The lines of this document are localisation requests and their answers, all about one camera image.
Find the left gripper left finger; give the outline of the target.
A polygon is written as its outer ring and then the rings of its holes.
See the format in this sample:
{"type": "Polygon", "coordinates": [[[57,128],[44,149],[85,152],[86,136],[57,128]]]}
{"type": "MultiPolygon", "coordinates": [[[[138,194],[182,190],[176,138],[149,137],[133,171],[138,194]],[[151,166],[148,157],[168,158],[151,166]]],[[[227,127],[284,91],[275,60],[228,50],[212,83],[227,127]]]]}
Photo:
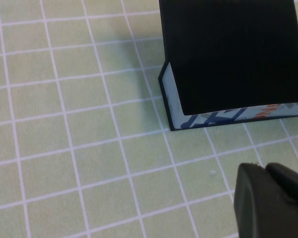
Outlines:
{"type": "Polygon", "coordinates": [[[241,238],[298,238],[298,205],[265,167],[238,166],[234,211],[241,238]]]}

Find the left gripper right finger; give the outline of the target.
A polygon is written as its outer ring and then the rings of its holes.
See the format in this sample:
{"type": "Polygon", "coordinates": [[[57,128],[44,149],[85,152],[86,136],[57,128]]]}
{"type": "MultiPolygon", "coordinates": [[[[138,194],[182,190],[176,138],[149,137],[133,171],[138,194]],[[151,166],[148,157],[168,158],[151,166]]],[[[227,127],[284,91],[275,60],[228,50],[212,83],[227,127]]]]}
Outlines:
{"type": "Polygon", "coordinates": [[[269,163],[265,170],[281,189],[298,205],[298,173],[282,164],[269,163]]]}

